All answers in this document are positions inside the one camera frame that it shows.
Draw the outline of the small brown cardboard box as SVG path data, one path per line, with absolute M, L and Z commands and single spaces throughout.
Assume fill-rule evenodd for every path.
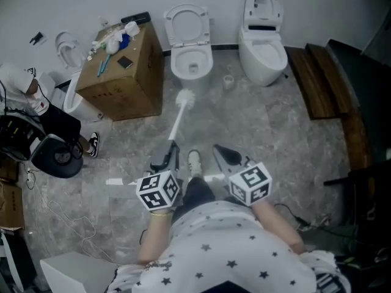
M 22 190 L 0 181 L 0 228 L 15 231 L 24 228 Z

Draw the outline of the white toilet brush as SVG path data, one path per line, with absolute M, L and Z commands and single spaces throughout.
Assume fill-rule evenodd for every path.
M 182 116 L 186 109 L 191 109 L 194 106 L 195 100 L 196 96 L 191 90 L 182 89 L 179 91 L 175 100 L 176 105 L 179 107 L 179 113 L 170 132 L 169 140 L 174 140 L 176 138 Z

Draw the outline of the black equipment rack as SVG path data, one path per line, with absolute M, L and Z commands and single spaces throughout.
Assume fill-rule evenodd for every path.
M 391 160 L 353 170 L 328 180 L 347 199 L 352 235 L 348 254 L 337 258 L 351 283 L 352 293 L 391 293 Z

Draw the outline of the white slim-seat toilet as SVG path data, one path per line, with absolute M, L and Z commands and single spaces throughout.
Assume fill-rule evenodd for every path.
M 103 114 L 80 94 L 76 92 L 76 85 L 87 56 L 79 41 L 71 33 L 60 32 L 55 39 L 56 54 L 65 69 L 71 72 L 71 79 L 65 94 L 63 110 L 80 121 L 96 122 L 102 119 Z

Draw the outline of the dark wooden step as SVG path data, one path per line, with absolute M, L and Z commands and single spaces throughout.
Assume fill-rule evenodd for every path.
M 308 43 L 305 48 L 285 50 L 311 120 L 349 113 L 352 103 L 347 86 L 325 47 Z

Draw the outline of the person's black trousers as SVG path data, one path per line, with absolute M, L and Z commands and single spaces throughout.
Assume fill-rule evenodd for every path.
M 208 183 L 200 177 L 190 180 L 183 204 L 174 210 L 172 229 L 194 230 L 201 227 L 233 227 L 258 225 L 251 208 L 228 196 L 218 200 Z

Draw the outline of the white toilet paper roll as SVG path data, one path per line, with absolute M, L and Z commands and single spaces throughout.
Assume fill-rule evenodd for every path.
M 135 21 L 127 23 L 124 27 L 124 30 L 130 37 L 135 37 L 140 33 L 140 27 Z

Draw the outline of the white oval smart toilet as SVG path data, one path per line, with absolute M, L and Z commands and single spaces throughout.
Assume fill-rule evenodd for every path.
M 288 64 L 280 29 L 283 24 L 280 0 L 245 0 L 238 32 L 239 58 L 246 76 L 267 87 Z

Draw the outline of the white box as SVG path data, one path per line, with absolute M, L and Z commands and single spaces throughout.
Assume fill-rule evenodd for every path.
M 117 270 L 113 263 L 75 251 L 42 259 L 40 266 L 52 293 L 104 293 Z

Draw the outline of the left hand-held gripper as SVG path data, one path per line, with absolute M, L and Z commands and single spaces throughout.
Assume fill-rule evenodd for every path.
M 173 140 L 157 146 L 136 182 L 136 195 L 148 211 L 183 204 L 183 181 L 178 179 L 180 148 Z

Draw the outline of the black equipment case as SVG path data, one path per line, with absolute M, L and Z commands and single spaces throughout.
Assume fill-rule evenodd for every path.
M 8 108 L 0 113 L 0 153 L 16 161 L 29 161 L 45 137 L 37 115 Z

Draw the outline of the white cloth bundle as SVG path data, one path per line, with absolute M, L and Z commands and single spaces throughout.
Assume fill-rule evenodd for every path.
M 109 55 L 114 55 L 119 51 L 120 42 L 117 37 L 111 37 L 106 42 L 106 53 Z

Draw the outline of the round black white appliance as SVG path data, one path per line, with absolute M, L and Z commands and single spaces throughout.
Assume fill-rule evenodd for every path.
M 49 134 L 31 154 L 31 163 L 42 172 L 56 178 L 69 179 L 82 169 L 84 160 L 79 145 L 70 145 Z

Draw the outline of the white square-tank toilet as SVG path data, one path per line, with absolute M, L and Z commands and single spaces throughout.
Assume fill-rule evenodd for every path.
M 164 13 L 171 46 L 170 66 L 184 89 L 202 96 L 210 86 L 213 53 L 210 19 L 205 7 L 180 4 Z

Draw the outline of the white star-print shirt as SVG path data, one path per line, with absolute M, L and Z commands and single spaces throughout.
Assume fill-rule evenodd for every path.
M 119 267 L 105 293 L 351 293 L 335 256 L 290 245 L 247 207 L 203 204 L 170 228 L 168 247 Z

